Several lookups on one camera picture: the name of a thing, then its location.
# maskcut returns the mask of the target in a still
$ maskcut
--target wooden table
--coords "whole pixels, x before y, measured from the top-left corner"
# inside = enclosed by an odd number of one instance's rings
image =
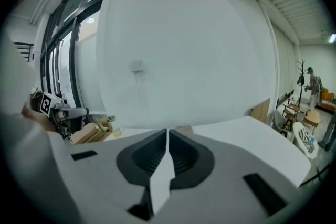
[[[315,128],[320,123],[320,113],[315,109],[309,111],[308,115],[307,116],[305,115],[303,122],[306,122],[314,127],[313,134],[312,134],[314,135]]]
[[[294,110],[294,112],[296,112],[296,113],[300,112],[300,107],[297,106],[297,105],[294,105],[294,104],[284,105],[284,107],[285,107],[285,110],[287,110],[286,108],[288,108],[288,109]]]

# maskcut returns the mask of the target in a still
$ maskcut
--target ceiling light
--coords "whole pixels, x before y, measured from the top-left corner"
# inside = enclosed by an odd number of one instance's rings
[[[329,39],[329,43],[334,43],[335,39],[336,39],[336,34],[332,34]]]
[[[92,17],[90,17],[90,18],[88,18],[88,19],[86,20],[86,22],[87,22],[88,24],[93,24],[95,21],[94,21],[94,19],[93,19]]]

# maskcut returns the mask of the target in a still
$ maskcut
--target coat rack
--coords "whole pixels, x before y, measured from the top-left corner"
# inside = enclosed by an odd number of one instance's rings
[[[299,73],[300,76],[299,76],[298,81],[296,82],[297,85],[301,86],[300,98],[299,98],[299,104],[298,104],[298,106],[300,106],[301,97],[302,97],[302,87],[304,85],[304,74],[308,70],[308,69],[306,69],[306,70],[303,69],[304,62],[305,61],[303,59],[301,59],[301,62],[298,61],[298,63],[301,65],[301,67],[298,67],[298,69],[301,71],[301,73]]]

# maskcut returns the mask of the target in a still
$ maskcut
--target wooden chair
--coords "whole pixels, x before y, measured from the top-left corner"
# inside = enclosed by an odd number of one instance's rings
[[[285,118],[287,119],[285,129],[291,131],[293,123],[296,121],[298,113],[300,112],[300,107],[294,104],[284,105],[285,109],[282,115],[285,115]]]

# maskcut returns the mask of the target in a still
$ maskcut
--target cable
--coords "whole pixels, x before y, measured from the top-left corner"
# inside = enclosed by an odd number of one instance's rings
[[[308,179],[307,181],[303,182],[299,187],[304,186],[305,184],[313,181],[315,178],[319,177],[324,171],[326,171],[330,167],[330,164],[328,164],[325,168],[323,168],[321,171],[319,171],[316,175]]]

